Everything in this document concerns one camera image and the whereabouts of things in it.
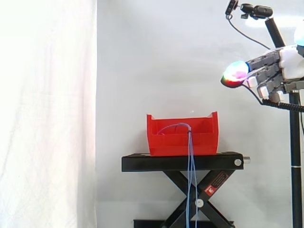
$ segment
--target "black pole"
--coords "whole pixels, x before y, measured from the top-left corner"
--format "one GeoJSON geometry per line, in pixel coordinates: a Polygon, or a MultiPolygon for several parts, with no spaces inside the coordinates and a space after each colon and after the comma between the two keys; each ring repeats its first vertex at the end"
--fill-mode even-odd
{"type": "MultiPolygon", "coordinates": [[[[289,103],[299,104],[299,92],[289,93],[289,103]]],[[[303,228],[299,113],[290,111],[291,181],[294,228],[303,228]]]]}
{"type": "MultiPolygon", "coordinates": [[[[284,47],[284,41],[273,18],[265,21],[271,39],[277,48],[284,47]]],[[[298,91],[289,93],[289,103],[299,104],[298,91]]],[[[301,179],[301,147],[299,113],[290,111],[290,152],[291,152],[291,182],[292,182],[292,209],[293,227],[303,228],[302,218],[302,179],[301,179]]]]}
{"type": "Polygon", "coordinates": [[[265,24],[275,47],[277,48],[284,47],[285,44],[279,30],[277,29],[275,20],[273,18],[267,19],[265,21],[265,24]]]}

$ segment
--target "red plastic bin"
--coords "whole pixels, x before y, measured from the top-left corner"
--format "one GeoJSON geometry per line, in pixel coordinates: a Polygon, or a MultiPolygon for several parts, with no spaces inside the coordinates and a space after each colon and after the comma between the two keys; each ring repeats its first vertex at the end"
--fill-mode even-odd
{"type": "Polygon", "coordinates": [[[191,126],[194,155],[216,154],[219,142],[218,113],[209,117],[154,119],[147,115],[147,136],[151,156],[188,155],[188,128],[186,126],[169,127],[185,123],[191,126]]]}

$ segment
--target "warning label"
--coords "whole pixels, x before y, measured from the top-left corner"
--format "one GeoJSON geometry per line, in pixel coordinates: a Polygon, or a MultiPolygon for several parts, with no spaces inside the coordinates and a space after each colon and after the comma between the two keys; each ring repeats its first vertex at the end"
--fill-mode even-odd
{"type": "Polygon", "coordinates": [[[205,189],[205,193],[208,196],[212,196],[228,179],[228,177],[229,176],[224,171],[220,172],[219,175],[212,181],[212,183],[205,189]]]}

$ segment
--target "white backdrop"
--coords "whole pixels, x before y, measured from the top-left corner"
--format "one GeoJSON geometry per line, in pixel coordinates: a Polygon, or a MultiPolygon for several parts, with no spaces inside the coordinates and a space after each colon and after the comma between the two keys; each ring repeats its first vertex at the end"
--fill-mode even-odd
{"type": "Polygon", "coordinates": [[[0,227],[94,228],[96,1],[0,1],[0,227]]]}
{"type": "MultiPolygon", "coordinates": [[[[304,2],[251,0],[275,16],[304,16],[304,2]]],[[[121,157],[147,152],[146,114],[206,116],[218,111],[219,150],[251,156],[211,201],[240,228],[291,227],[289,114],[260,106],[245,89],[220,83],[233,61],[265,52],[225,20],[228,0],[100,0],[96,168],[98,227],[132,228],[165,219],[183,194],[162,173],[121,173],[121,157]]],[[[265,27],[235,12],[242,31],[273,47],[265,27]]],[[[294,29],[280,28],[286,44],[294,29]]]]}

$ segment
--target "scissor lift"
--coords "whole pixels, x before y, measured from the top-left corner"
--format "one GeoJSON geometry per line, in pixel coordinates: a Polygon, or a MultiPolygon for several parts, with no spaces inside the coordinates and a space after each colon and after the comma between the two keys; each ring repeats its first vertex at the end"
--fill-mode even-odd
{"type": "MultiPolygon", "coordinates": [[[[244,163],[250,161],[240,153],[225,152],[217,155],[195,156],[197,171],[209,171],[198,183],[198,200],[195,201],[195,186],[191,185],[190,219],[196,214],[196,205],[210,221],[198,221],[199,228],[234,228],[209,201],[217,190],[236,170],[243,170],[244,163]]],[[[122,172],[162,171],[185,194],[188,193],[188,180],[181,173],[187,171],[187,156],[151,157],[149,154],[132,154],[122,158],[122,172]]],[[[134,228],[184,228],[186,226],[187,198],[165,220],[135,219],[134,228]]]]}

